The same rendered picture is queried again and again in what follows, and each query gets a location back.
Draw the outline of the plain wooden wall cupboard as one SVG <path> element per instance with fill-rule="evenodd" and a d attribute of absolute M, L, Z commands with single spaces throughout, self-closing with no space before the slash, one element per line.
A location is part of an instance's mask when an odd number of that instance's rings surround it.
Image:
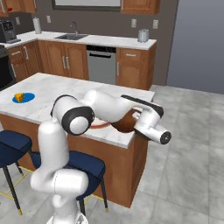
<path fill-rule="evenodd" d="M 159 13 L 161 0 L 121 0 L 122 14 L 156 15 Z"/>

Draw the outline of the black oven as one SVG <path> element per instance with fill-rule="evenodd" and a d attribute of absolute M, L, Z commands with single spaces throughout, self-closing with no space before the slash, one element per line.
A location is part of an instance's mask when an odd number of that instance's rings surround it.
<path fill-rule="evenodd" d="M 14 85 L 16 78 L 4 45 L 0 45 L 0 91 Z"/>

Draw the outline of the blue plate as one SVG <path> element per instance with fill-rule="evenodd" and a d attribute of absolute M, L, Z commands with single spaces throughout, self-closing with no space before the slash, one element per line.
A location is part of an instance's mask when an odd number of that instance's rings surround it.
<path fill-rule="evenodd" d="M 33 94 L 33 93 L 24 93 L 24 99 L 21 102 L 18 102 L 15 99 L 15 94 L 14 94 L 14 97 L 12 98 L 12 100 L 15 103 L 26 103 L 26 102 L 29 102 L 29 101 L 33 100 L 34 98 L 35 98 L 35 94 Z"/>

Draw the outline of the brown bowl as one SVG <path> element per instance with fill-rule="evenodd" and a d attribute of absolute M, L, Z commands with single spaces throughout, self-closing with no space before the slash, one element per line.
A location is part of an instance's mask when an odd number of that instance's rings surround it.
<path fill-rule="evenodd" d="M 118 122 L 112 122 L 111 125 L 122 133 L 130 133 L 134 130 L 136 119 L 133 117 L 133 114 L 139 110 L 132 108 L 125 116 Z"/>

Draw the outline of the silver toaster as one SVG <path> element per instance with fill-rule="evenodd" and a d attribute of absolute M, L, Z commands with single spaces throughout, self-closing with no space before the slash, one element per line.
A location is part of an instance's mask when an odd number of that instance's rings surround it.
<path fill-rule="evenodd" d="M 140 43 L 146 43 L 149 40 L 149 30 L 142 29 L 138 32 L 138 39 L 137 41 Z"/>

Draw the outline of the short wooden base cupboard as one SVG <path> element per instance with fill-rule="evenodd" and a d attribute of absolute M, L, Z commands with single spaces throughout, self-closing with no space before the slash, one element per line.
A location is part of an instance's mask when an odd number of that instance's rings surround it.
<path fill-rule="evenodd" d="M 127 88 L 149 90 L 154 77 L 157 45 L 149 50 L 116 49 L 116 84 Z"/>

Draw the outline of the wooden wall cupboard with red object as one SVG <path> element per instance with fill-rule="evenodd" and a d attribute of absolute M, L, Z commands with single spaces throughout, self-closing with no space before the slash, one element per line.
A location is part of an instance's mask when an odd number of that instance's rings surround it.
<path fill-rule="evenodd" d="M 35 13 L 36 0 L 0 0 L 0 17 L 8 17 L 12 13 Z"/>

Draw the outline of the wooden island with marble top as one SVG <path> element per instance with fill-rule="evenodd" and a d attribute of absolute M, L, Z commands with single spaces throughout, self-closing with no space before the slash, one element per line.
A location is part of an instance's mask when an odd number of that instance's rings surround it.
<path fill-rule="evenodd" d="M 107 85 L 58 75 L 36 73 L 0 92 L 0 127 L 29 136 L 32 149 L 37 151 L 38 127 L 50 119 L 55 99 L 72 95 L 80 99 L 88 90 L 95 89 L 118 97 L 130 95 L 150 102 L 154 93 L 141 89 Z M 35 98 L 26 103 L 15 103 L 16 93 L 33 93 Z M 104 183 L 107 199 L 130 207 L 142 177 L 147 156 L 148 141 L 130 132 L 121 133 L 108 126 L 89 129 L 81 136 L 68 137 L 69 148 L 102 159 L 106 165 Z"/>

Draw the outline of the black coffee machine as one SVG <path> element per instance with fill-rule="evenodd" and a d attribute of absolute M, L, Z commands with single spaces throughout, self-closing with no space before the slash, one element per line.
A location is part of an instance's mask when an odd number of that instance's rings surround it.
<path fill-rule="evenodd" d="M 13 23 L 10 20 L 0 20 L 0 43 L 12 44 L 19 41 Z"/>

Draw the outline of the steel dishwasher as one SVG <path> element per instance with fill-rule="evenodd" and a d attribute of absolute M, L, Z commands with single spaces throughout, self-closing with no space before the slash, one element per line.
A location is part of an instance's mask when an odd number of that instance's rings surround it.
<path fill-rule="evenodd" d="M 116 84 L 116 48 L 87 45 L 88 77 L 91 81 Z"/>

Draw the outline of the dark framed window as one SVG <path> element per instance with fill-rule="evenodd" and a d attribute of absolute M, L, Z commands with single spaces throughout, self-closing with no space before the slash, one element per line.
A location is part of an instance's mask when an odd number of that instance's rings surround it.
<path fill-rule="evenodd" d="M 54 10 L 119 11 L 121 0 L 52 0 Z"/>

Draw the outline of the white paper towel roll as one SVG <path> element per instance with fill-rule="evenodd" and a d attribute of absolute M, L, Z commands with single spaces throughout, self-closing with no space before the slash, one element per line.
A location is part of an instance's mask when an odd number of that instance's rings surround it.
<path fill-rule="evenodd" d="M 41 34 L 42 33 L 42 30 L 41 30 L 39 18 L 35 17 L 33 19 L 33 25 L 34 25 L 35 33 L 36 34 Z"/>

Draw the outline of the steel tap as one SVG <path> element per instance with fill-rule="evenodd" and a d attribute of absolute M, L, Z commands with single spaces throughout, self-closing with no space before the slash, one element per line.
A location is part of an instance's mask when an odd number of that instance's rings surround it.
<path fill-rule="evenodd" d="M 78 32 L 78 28 L 77 28 L 77 24 L 73 21 L 71 24 L 70 24 L 71 27 L 74 27 L 74 33 L 75 35 L 78 35 L 79 32 Z"/>

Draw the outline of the navy blue stool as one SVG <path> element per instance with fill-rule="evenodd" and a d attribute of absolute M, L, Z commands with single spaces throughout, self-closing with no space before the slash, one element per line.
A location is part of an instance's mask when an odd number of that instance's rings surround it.
<path fill-rule="evenodd" d="M 8 165 L 18 165 L 18 160 L 31 148 L 32 140 L 28 136 L 12 130 L 0 131 L 0 169 L 3 169 L 4 176 L 12 194 L 12 200 L 15 202 L 19 214 L 22 214 L 22 211 L 11 180 Z"/>
<path fill-rule="evenodd" d="M 101 159 L 74 150 L 32 153 L 31 159 L 36 167 L 31 175 L 31 188 L 53 195 L 54 219 L 60 215 L 65 217 L 71 208 L 66 206 L 67 202 L 80 204 L 73 212 L 85 215 L 84 199 L 98 186 L 101 186 L 104 206 L 109 210 L 103 180 L 106 165 Z"/>

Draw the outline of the steel sink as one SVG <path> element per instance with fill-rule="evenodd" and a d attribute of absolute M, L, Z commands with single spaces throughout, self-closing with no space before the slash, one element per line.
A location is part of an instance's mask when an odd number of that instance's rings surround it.
<path fill-rule="evenodd" d="M 56 39 L 79 40 L 79 39 L 83 39 L 87 36 L 88 36 L 87 34 L 67 33 L 67 34 L 56 37 Z"/>

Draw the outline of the long wooden base cupboard run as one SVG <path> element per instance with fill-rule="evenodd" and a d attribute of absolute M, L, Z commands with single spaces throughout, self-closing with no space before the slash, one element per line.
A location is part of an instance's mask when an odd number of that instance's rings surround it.
<path fill-rule="evenodd" d="M 33 40 L 7 49 L 16 82 L 36 73 L 89 80 L 87 46 Z"/>

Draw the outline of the white plate with red rim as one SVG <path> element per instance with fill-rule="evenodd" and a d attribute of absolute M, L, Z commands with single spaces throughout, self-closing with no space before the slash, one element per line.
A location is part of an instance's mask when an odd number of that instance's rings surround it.
<path fill-rule="evenodd" d="M 90 126 L 90 129 L 93 129 L 93 130 L 103 129 L 108 127 L 109 125 L 110 125 L 109 122 L 101 122 L 101 123 L 93 122 Z"/>

